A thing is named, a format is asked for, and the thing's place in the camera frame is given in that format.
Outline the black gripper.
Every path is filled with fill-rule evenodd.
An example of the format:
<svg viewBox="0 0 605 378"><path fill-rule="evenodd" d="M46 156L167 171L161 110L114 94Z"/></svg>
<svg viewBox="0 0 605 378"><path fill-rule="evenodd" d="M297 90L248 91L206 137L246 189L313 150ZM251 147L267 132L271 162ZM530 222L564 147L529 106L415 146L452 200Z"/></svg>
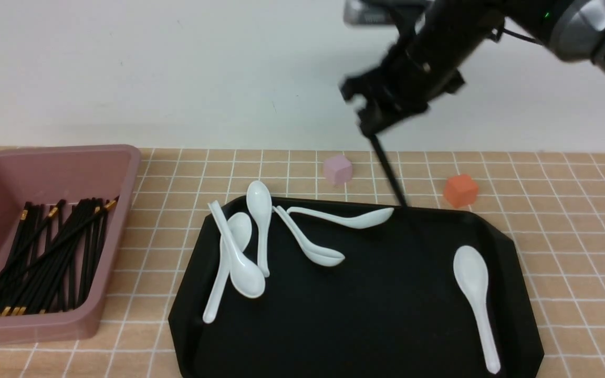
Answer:
<svg viewBox="0 0 605 378"><path fill-rule="evenodd" d="M376 67L346 77L339 92L345 102L364 98L356 110L358 126L363 136L372 137L425 113L439 96L457 93L465 84L458 65L439 50L428 57L412 47L393 46Z"/></svg>

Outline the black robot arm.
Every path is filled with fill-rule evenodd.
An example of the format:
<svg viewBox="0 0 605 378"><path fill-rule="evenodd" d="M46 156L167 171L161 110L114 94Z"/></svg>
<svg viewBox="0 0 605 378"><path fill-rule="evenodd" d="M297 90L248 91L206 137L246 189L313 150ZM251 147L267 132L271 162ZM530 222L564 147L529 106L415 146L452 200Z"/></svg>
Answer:
<svg viewBox="0 0 605 378"><path fill-rule="evenodd" d="M605 1L346 1L343 20L398 32L374 67L339 84L344 101L364 99L356 114L366 137L456 93L464 84L460 66L486 40L509 35L605 74Z"/></svg>

